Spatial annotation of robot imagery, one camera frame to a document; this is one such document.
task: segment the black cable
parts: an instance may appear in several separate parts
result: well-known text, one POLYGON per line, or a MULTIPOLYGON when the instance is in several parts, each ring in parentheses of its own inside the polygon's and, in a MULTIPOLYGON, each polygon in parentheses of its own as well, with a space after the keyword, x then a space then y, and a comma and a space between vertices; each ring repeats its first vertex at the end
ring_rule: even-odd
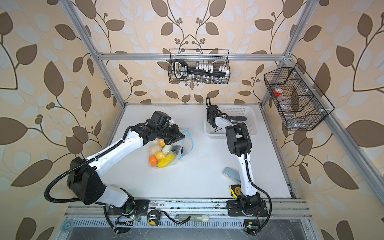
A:
POLYGON ((191 219, 191 216, 189 216, 187 219, 182 220, 180 222, 180 221, 176 221, 175 219, 171 218, 166 211, 160 211, 160 212, 164 213, 164 215, 167 216, 169 218, 169 220, 171 220, 172 222, 174 222, 176 224, 180 224, 180 225, 187 223, 191 219))
MULTIPOLYGON (((234 124, 238 125, 241 127, 241 125, 237 122, 233 122, 234 124)), ((252 182, 252 179, 251 179, 251 175, 249 173, 249 167, 248 167, 248 160, 247 160, 247 154, 248 152, 250 151, 250 137, 249 137, 249 134, 247 133, 247 131, 243 131, 243 134, 245 134, 245 137, 247 138, 247 149, 245 151, 245 154, 244 154, 244 161, 245 161, 245 169, 247 171, 247 176, 248 176, 248 181, 250 182, 250 184, 256 188, 257 190, 261 191, 262 193, 264 193, 266 195, 266 197, 268 198, 268 201, 269 201, 269 212, 268 212, 268 216, 266 217, 265 221, 263 222, 263 224, 256 230, 254 231, 254 234, 258 233, 259 231, 261 231, 261 229, 267 224, 267 222, 269 221, 270 217, 271 217, 271 214, 272 214, 272 200, 271 200, 271 197, 269 196, 269 194, 264 191, 263 189, 259 188, 258 186, 256 186, 253 182, 252 182)))
POLYGON ((129 126, 127 127, 127 129, 125 130, 125 133, 123 135, 123 139, 120 140, 118 143, 116 143, 114 146, 108 148, 107 150, 103 151, 102 153, 98 154, 96 157, 94 158, 91 158, 90 160, 87 160, 85 162, 82 162, 81 164, 77 165, 76 167, 72 168, 72 169, 69 169, 68 171, 62 173, 60 176, 58 176, 57 178, 55 178, 50 184, 48 184, 47 188, 45 189, 44 191, 44 197, 47 201, 49 202, 54 202, 54 203, 65 203, 65 202, 78 202, 78 201, 81 201, 78 197, 75 197, 75 198, 70 198, 70 199, 56 199, 54 197, 51 197, 50 195, 50 191, 52 189, 52 187, 58 183, 63 177, 67 176, 68 174, 70 174, 71 172, 85 166, 85 165, 88 165, 89 163, 93 162, 93 161, 96 161, 97 159, 101 158, 102 156, 104 156, 105 154, 111 152, 112 150, 114 150, 115 148, 117 148, 120 144, 122 144, 125 140, 125 138, 127 137, 127 134, 128 134, 128 131, 131 129, 132 126, 129 126))
POLYGON ((95 161, 96 159, 95 158, 91 158, 90 160, 87 160, 79 165, 77 165, 76 167, 62 173, 60 176, 58 176, 57 178, 55 178, 50 184, 48 184, 47 188, 45 189, 44 191, 44 197, 46 200, 48 200, 49 202, 54 202, 54 203, 65 203, 65 202, 78 202, 80 201, 80 199, 78 197, 75 197, 75 198, 69 198, 69 199, 56 199, 56 198, 53 198, 51 197, 50 195, 50 191, 52 189, 52 187, 58 182, 60 181, 63 177, 67 176, 68 174, 70 174, 71 172, 85 166, 85 165, 88 165, 89 163, 95 161))
POLYGON ((116 234, 119 234, 119 230, 112 224, 111 220, 109 219, 109 217, 107 215, 107 208, 106 208, 106 206, 103 207, 103 210, 104 210, 104 216, 105 216, 105 219, 107 220, 108 225, 112 228, 112 230, 116 234))

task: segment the metal rail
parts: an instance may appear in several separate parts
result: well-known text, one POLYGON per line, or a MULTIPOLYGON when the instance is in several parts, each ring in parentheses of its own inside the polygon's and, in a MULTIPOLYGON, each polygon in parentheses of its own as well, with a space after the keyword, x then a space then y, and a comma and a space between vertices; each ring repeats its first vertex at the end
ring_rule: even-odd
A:
MULTIPOLYGON (((223 56, 222 54, 207 54, 209 56, 223 56)), ((100 60, 169 60, 169 54, 161 53, 100 53, 100 60)), ((282 61, 283 54, 237 54, 231 53, 228 59, 231 61, 282 61)))

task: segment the orange toy fruit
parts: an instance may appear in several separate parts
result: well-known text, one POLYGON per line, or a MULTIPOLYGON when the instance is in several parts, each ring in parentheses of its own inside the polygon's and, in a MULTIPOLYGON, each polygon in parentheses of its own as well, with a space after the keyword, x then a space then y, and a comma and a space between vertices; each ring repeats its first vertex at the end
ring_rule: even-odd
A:
POLYGON ((152 167, 157 165, 157 158, 155 157, 155 155, 152 155, 149 157, 149 163, 151 164, 152 167))
POLYGON ((160 139, 160 140, 159 140, 159 145, 160 145, 160 146, 164 147, 165 144, 166 144, 166 143, 164 142, 164 139, 160 139))

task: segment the toy fruit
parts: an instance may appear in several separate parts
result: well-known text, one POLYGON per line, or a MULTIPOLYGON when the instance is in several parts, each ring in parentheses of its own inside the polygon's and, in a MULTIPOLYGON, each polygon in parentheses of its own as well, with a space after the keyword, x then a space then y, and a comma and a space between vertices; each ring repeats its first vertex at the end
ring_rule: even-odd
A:
POLYGON ((157 160, 161 160, 161 159, 163 159, 165 156, 166 156, 165 153, 163 153, 162 151, 159 151, 159 152, 157 152, 157 153, 155 154, 155 157, 156 157, 157 160))
POLYGON ((158 151, 161 151, 162 147, 160 145, 155 145, 149 149, 149 155, 155 155, 158 151))
POLYGON ((149 163, 151 164, 152 167, 156 166, 157 165, 157 158, 152 155, 149 157, 149 163))
POLYGON ((165 145, 164 147, 163 147, 163 153, 165 153, 166 155, 167 154, 170 154, 171 152, 171 149, 172 149, 172 147, 171 147, 171 145, 165 145))
POLYGON ((160 146, 163 147, 163 146, 165 146, 165 144, 166 144, 166 143, 164 142, 164 139, 160 139, 160 140, 159 140, 159 145, 160 145, 160 146))
POLYGON ((157 164, 158 167, 165 167, 168 164, 172 162, 172 160, 175 159, 175 155, 173 153, 166 155, 165 158, 161 159, 160 162, 157 164))

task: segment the yellow toy lemon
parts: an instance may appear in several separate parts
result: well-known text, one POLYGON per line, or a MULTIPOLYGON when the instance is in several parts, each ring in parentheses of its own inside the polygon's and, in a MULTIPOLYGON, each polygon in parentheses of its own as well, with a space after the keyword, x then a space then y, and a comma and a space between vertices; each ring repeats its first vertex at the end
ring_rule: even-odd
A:
POLYGON ((175 155, 173 153, 166 155, 165 158, 161 159, 160 162, 157 164, 158 167, 165 167, 168 164, 170 164, 173 159, 175 159, 175 155))
POLYGON ((155 157, 156 157, 157 160, 161 160, 161 159, 163 159, 165 156, 166 156, 165 153, 163 153, 162 151, 159 151, 159 152, 157 152, 157 153, 155 154, 155 157))

